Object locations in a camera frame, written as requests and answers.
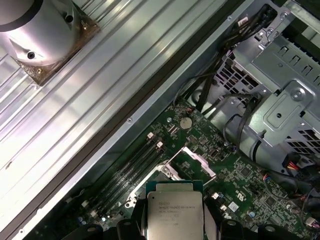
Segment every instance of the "motherboard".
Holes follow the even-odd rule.
[[[210,121],[182,101],[170,105],[147,127],[62,219],[50,224],[44,219],[27,239],[59,240],[88,223],[105,230],[114,227],[131,216],[138,199],[146,197],[146,182],[168,180],[202,180],[205,197],[215,200],[222,216],[252,231],[261,224],[276,224],[309,239],[299,207],[270,195],[263,177],[260,169],[225,143]],[[275,195],[286,197],[275,182],[267,184]]]

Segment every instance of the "green circuit board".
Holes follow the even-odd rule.
[[[128,195],[152,169],[170,159],[170,166],[182,179],[207,183],[212,178],[201,163],[185,152],[178,153],[182,147],[187,147],[205,159],[216,174],[215,179],[205,185],[204,192],[216,200],[224,218],[237,220],[253,231],[261,224],[277,224],[309,239],[310,233],[297,214],[299,208],[293,202],[270,196],[262,181],[263,173],[224,143],[219,130],[187,102],[176,107],[171,105],[86,191],[78,204],[74,204],[66,214],[67,220],[60,221],[54,228],[67,234],[85,223],[100,224],[104,229],[114,227],[118,221],[129,218],[133,211],[133,207],[126,205]],[[166,181],[169,177],[156,171],[148,180]],[[274,194],[286,196],[272,180],[268,184]],[[144,185],[136,195],[145,197]]]

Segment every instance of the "ribbed metal panel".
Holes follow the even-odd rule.
[[[224,0],[76,0],[102,31],[45,86],[0,49],[0,231]]]

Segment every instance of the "metal cylinder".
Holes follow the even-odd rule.
[[[71,0],[1,0],[0,45],[14,59],[46,66],[63,59],[80,36]]]

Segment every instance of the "screw hole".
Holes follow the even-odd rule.
[[[35,58],[35,53],[33,51],[28,52],[27,57],[28,59],[34,59]]]
[[[72,21],[74,20],[74,17],[71,15],[68,15],[65,17],[65,21],[69,24],[72,23]]]

